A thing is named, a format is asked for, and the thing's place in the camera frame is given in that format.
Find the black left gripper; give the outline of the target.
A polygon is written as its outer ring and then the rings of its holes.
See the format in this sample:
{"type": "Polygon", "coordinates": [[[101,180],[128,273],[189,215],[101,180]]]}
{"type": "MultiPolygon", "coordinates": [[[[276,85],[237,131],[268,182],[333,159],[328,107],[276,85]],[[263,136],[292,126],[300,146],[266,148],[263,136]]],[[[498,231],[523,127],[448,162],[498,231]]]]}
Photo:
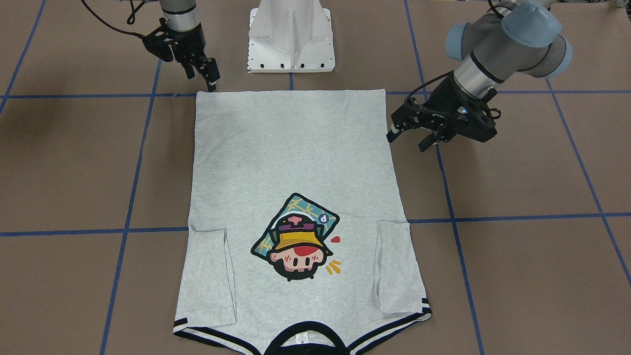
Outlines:
{"type": "Polygon", "coordinates": [[[419,151],[427,151],[440,142],[448,143],[460,135],[485,143],[497,135],[495,117],[485,99],[467,94],[456,83],[455,74],[446,72],[410,92],[405,99],[405,109],[392,113],[392,124],[386,135],[393,143],[409,130],[431,130],[418,144],[419,151]],[[414,99],[414,94],[428,85],[440,81],[423,104],[414,99]]]}

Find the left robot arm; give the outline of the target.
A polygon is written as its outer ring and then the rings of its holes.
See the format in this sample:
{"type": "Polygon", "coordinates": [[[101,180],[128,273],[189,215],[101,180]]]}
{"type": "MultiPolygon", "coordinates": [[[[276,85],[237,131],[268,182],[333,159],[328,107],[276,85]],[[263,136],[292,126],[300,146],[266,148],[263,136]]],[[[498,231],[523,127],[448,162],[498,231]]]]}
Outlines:
{"type": "Polygon", "coordinates": [[[564,72],[574,49],[561,34],[559,20],[550,13],[550,0],[503,0],[489,3],[477,21],[451,27],[445,52],[459,66],[431,79],[436,83],[425,103],[415,94],[404,99],[391,115],[389,143],[404,131],[424,129],[419,143],[426,151],[433,144],[455,136],[485,143],[495,137],[501,112],[489,106],[498,88],[517,72],[534,78],[552,78],[564,72]]]}

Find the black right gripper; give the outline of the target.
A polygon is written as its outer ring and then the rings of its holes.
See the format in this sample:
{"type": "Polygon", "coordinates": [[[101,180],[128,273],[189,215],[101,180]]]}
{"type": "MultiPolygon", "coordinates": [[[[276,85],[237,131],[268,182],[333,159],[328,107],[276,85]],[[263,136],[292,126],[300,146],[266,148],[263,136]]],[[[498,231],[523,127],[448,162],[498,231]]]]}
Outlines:
{"type": "Polygon", "coordinates": [[[207,84],[207,91],[214,92],[220,79],[215,58],[207,58],[202,25],[185,31],[169,27],[167,18],[160,18],[160,26],[142,38],[146,50],[165,62],[176,61],[182,65],[187,79],[193,79],[195,69],[207,84]]]}

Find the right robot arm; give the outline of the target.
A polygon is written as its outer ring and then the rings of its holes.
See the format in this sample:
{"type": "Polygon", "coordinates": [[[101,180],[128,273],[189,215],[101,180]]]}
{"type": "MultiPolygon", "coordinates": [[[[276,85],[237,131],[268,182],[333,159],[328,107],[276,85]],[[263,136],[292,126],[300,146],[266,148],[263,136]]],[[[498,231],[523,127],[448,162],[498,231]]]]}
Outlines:
{"type": "Polygon", "coordinates": [[[207,44],[195,0],[160,0],[160,25],[142,42],[149,53],[164,62],[176,61],[188,79],[200,74],[208,92],[216,90],[220,79],[215,58],[205,54],[207,44]]]}

